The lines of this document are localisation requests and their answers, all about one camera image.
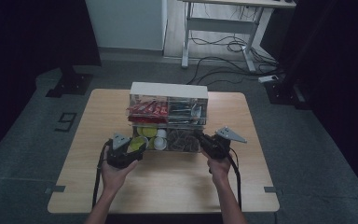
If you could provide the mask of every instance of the person's left hand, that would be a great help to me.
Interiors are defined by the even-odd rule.
[[[109,165],[106,161],[107,150],[109,147],[105,148],[103,154],[103,165],[102,165],[102,177],[103,177],[103,194],[115,195],[118,190],[123,186],[124,181],[126,180],[127,174],[132,171],[138,161],[133,161],[128,167],[124,169],[118,169]]]

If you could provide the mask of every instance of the desk leg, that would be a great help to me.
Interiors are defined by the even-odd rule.
[[[185,33],[185,42],[183,43],[183,49],[182,49],[182,67],[188,68],[188,21],[191,20],[191,3],[188,3],[187,8],[187,17],[186,17],[186,33]]]
[[[255,65],[252,61],[251,51],[253,41],[255,40],[255,33],[257,32],[258,24],[260,24],[261,15],[263,14],[263,7],[258,8],[258,12],[255,18],[255,23],[250,33],[248,43],[242,47],[243,56],[245,56],[246,63],[248,64],[249,71],[255,72]]]

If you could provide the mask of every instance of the wooden table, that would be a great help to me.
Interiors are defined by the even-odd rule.
[[[209,92],[208,121],[205,133],[212,135],[224,126],[245,137],[247,144],[232,142],[239,156],[242,211],[274,212],[279,209],[269,169],[261,149],[246,99],[238,92]],[[126,108],[129,90],[94,90],[68,152],[57,186],[64,192],[53,192],[50,213],[88,213],[91,210],[96,166],[103,144],[114,133],[131,136]],[[237,193],[236,176],[229,181]],[[147,150],[144,159],[127,177],[123,188],[110,207],[120,214],[180,214],[220,212],[217,193],[206,158],[200,153]]]
[[[258,24],[260,23],[261,15],[265,7],[274,8],[295,8],[296,3],[286,3],[284,0],[180,0],[187,2],[187,15],[186,15],[186,32],[185,41],[182,50],[182,67],[188,67],[188,35],[191,30],[195,31],[209,31],[209,32],[221,32],[232,34],[245,34],[249,35],[249,39],[246,40],[246,46],[242,46],[243,56],[249,68],[249,71],[255,72],[255,65],[250,55],[250,49],[252,48],[253,41],[255,39],[255,33],[257,31]],[[217,20],[210,18],[194,18],[192,17],[191,4],[204,3],[204,4],[220,4],[220,5],[235,5],[235,6],[247,6],[257,7],[257,14],[254,21],[232,21],[232,20]]]

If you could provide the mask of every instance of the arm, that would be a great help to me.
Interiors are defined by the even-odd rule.
[[[237,204],[237,200],[228,182],[228,172],[231,167],[228,159],[213,160],[205,151],[202,150],[201,152],[208,158],[208,166],[211,168],[212,181],[217,189],[223,222],[225,224],[246,224],[246,219]]]
[[[108,147],[105,149],[103,159],[106,159],[106,152]],[[100,199],[92,208],[89,217],[85,224],[104,223],[106,221],[109,207],[118,190],[123,186],[127,174],[132,171],[138,161],[133,161],[127,168],[119,170],[115,167],[107,164],[107,161],[103,161],[102,165],[102,178],[103,178],[103,193]]]

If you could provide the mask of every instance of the white wall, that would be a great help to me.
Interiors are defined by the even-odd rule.
[[[98,47],[163,50],[167,0],[86,0]]]

